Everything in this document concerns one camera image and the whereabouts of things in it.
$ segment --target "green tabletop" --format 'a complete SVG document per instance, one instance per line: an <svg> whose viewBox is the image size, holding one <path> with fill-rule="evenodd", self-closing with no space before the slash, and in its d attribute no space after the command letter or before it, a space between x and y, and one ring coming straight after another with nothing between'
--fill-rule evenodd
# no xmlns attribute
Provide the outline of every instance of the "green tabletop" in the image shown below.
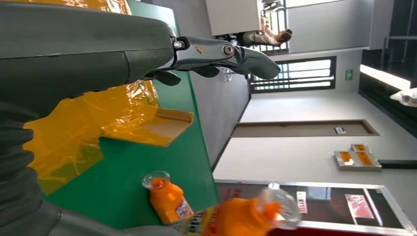
<svg viewBox="0 0 417 236"><path fill-rule="evenodd" d="M178 30L171 9L129 0L132 14L165 21ZM208 155L188 73L175 87L154 82L161 107L194 112L193 124L169 147L161 148L101 138L104 159L47 197L52 203L109 226L124 229L161 224L149 204L143 176L170 173L195 211L218 203Z"/></svg>

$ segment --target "robotic arm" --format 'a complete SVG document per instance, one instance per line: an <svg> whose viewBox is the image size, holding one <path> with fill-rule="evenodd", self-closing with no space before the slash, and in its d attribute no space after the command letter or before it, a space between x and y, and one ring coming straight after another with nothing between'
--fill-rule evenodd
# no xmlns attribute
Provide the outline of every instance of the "robotic arm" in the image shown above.
<svg viewBox="0 0 417 236"><path fill-rule="evenodd" d="M117 231L45 202L26 122L89 91L136 80L180 82L171 70L205 77L224 66L272 79L278 66L262 53L226 41L176 37L162 21L51 4L0 2L0 235L155 235ZM159 235L172 235L160 229Z"/></svg>

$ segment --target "orange juice bottle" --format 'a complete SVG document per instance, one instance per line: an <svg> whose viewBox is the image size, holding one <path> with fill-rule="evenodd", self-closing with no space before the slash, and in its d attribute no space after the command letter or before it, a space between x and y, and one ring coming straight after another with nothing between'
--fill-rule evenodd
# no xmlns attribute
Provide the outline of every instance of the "orange juice bottle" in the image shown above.
<svg viewBox="0 0 417 236"><path fill-rule="evenodd" d="M167 172L147 174L142 185L150 190L150 203L164 224L171 224L194 213L184 198L184 192L170 182Z"/></svg>
<svg viewBox="0 0 417 236"><path fill-rule="evenodd" d="M274 228L295 229L300 219L292 196L265 189L257 198L234 198L170 226L181 236L266 236Z"/></svg>

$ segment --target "doorway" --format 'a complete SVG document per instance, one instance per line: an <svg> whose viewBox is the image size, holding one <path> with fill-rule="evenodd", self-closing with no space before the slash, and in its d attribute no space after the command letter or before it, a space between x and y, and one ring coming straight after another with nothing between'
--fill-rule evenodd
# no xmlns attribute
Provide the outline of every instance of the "doorway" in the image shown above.
<svg viewBox="0 0 417 236"><path fill-rule="evenodd" d="M238 123L233 138L377 136L364 119Z"/></svg>

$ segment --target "screw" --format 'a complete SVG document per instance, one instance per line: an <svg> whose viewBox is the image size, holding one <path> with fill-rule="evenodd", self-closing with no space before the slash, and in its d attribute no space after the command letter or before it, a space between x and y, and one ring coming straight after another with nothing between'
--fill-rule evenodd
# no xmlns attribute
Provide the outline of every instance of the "screw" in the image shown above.
<svg viewBox="0 0 417 236"><path fill-rule="evenodd" d="M223 53L223 55L225 55L227 57L231 57L235 53L235 49L230 44L224 44L223 47L222 47L222 53Z"/></svg>
<svg viewBox="0 0 417 236"><path fill-rule="evenodd" d="M175 41L173 45L174 45L174 48L177 50L185 48L185 43L182 41Z"/></svg>

